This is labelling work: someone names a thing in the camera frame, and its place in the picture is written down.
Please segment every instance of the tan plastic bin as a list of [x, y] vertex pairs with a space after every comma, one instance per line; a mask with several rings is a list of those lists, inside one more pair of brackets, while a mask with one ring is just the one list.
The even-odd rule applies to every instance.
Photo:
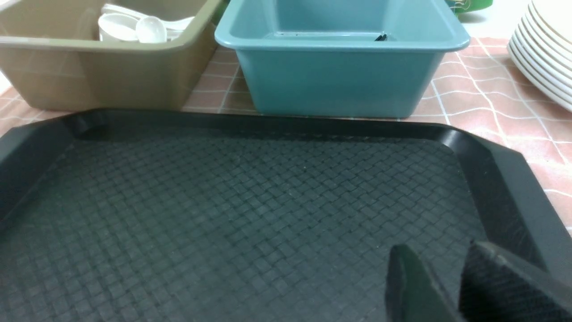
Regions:
[[[100, 42], [112, 2], [164, 20], [195, 16], [164, 44]], [[181, 108], [216, 43], [221, 0], [12, 0], [0, 5], [0, 69], [32, 107]]]

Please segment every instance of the black object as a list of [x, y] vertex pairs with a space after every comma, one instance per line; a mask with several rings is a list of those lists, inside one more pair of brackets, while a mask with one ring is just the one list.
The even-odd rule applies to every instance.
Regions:
[[391, 249], [386, 306], [390, 322], [572, 321], [572, 288], [489, 242], [471, 245], [459, 311], [431, 264], [406, 245]]
[[570, 283], [522, 156], [445, 125], [103, 109], [0, 140], [0, 320], [384, 320], [390, 247]]
[[459, 309], [469, 322], [572, 321], [572, 289], [491, 243], [469, 249]]
[[386, 311], [389, 322], [465, 322], [431, 264], [407, 245], [390, 252]]

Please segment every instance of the tray rim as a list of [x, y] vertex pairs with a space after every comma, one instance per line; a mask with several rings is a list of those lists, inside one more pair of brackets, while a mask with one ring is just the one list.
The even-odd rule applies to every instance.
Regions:
[[[376, 136], [439, 142], [458, 158], [481, 221], [488, 221], [488, 225], [493, 226], [498, 226], [495, 225], [498, 223], [497, 219], [502, 221], [506, 218], [483, 218], [475, 196], [491, 196], [487, 197], [484, 190], [475, 191], [471, 181], [480, 180], [480, 177], [487, 176], [487, 173], [478, 173], [466, 165], [472, 163], [474, 167], [482, 162], [483, 167], [496, 166], [498, 174], [491, 175], [500, 175], [502, 182], [498, 184], [506, 186], [506, 207], [503, 205], [503, 208], [512, 207], [513, 211], [518, 212], [517, 217], [508, 220], [507, 224], [519, 224], [517, 221], [520, 218], [520, 224], [525, 228], [525, 231], [518, 232], [520, 239], [513, 242], [517, 246], [529, 243], [524, 246], [529, 248], [527, 254], [519, 255], [572, 286], [572, 261], [568, 260], [572, 257], [572, 238], [522, 154], [450, 125], [435, 123], [102, 108], [23, 125], [9, 130], [0, 138], [0, 205], [3, 205], [0, 206], [0, 231], [3, 226], [8, 225], [11, 210], [73, 140], [81, 139], [95, 128], [118, 125], [169, 125], [210, 129], [230, 126], [234, 131], [242, 128], [245, 131]], [[482, 160], [476, 160], [470, 155], [475, 149], [482, 154]], [[502, 227], [495, 227], [498, 231], [491, 233], [485, 223], [483, 226], [489, 239], [503, 233]]]

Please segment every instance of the white cup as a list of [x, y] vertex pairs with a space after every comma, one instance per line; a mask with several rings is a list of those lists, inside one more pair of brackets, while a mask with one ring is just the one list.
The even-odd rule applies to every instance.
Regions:
[[121, 13], [103, 14], [97, 21], [100, 28], [100, 41], [137, 42], [135, 27], [137, 19]]

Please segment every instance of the blue plastic bin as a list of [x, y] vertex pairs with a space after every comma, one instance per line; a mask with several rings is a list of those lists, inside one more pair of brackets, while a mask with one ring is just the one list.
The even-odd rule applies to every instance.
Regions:
[[444, 0], [231, 0], [215, 38], [259, 112], [340, 117], [411, 115], [470, 40]]

